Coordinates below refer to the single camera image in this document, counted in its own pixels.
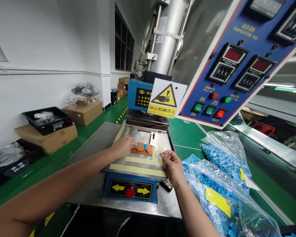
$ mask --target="heat press machine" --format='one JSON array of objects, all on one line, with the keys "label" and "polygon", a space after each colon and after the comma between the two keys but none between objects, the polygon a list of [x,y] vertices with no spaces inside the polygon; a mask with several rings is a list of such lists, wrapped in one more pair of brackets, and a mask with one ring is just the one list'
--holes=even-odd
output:
[{"label": "heat press machine", "polygon": [[223,129],[296,52],[294,0],[158,0],[152,6],[116,139],[131,135],[151,145],[154,135],[153,155],[132,153],[106,167],[107,198],[156,203],[158,182],[167,179],[159,153],[165,143],[174,150],[169,121],[147,113],[155,78],[188,85],[176,118]]}]

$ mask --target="blue plastic parts in bag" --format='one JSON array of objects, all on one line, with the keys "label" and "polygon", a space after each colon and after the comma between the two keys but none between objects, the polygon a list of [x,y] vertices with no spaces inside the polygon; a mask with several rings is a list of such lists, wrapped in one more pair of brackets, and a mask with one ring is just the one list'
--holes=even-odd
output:
[{"label": "blue plastic parts in bag", "polygon": [[[203,210],[221,237],[280,237],[276,221],[235,182],[215,165],[191,155],[182,162],[187,181]],[[222,202],[229,202],[226,211]]]},{"label": "blue plastic parts in bag", "polygon": [[207,159],[228,174],[249,193],[250,189],[245,183],[244,175],[251,178],[252,174],[238,134],[229,131],[209,132],[202,141],[210,144],[201,144]]}]

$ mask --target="hand injury warning symbol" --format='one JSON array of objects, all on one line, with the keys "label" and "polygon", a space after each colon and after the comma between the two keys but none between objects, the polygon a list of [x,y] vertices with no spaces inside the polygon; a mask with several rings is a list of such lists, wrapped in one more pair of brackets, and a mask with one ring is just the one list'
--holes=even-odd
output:
[{"label": "hand injury warning symbol", "polygon": [[158,94],[152,101],[152,103],[163,104],[167,106],[176,107],[177,103],[174,97],[173,86],[170,84],[160,94]]}]

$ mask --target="orange rubber part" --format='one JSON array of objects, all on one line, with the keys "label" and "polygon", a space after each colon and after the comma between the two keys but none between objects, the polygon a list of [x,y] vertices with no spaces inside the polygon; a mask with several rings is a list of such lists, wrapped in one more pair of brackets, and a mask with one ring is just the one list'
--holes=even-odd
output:
[{"label": "orange rubber part", "polygon": [[152,155],[152,146],[150,144],[147,144],[147,149],[144,149],[143,145],[144,145],[143,143],[138,143],[138,147],[132,148],[131,153]]}]

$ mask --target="person's arm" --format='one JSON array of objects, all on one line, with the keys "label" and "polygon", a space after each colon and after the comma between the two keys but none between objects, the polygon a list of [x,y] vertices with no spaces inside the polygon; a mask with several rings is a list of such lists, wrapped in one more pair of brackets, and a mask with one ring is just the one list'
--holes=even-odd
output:
[{"label": "person's arm", "polygon": [[29,236],[33,225],[61,207],[105,166],[127,156],[135,145],[131,136],[120,138],[109,149],[56,172],[7,201],[0,206],[0,236]]},{"label": "person's arm", "polygon": [[174,151],[160,154],[163,167],[177,195],[181,215],[190,237],[219,237],[219,234],[190,189],[183,172],[182,162]]}]

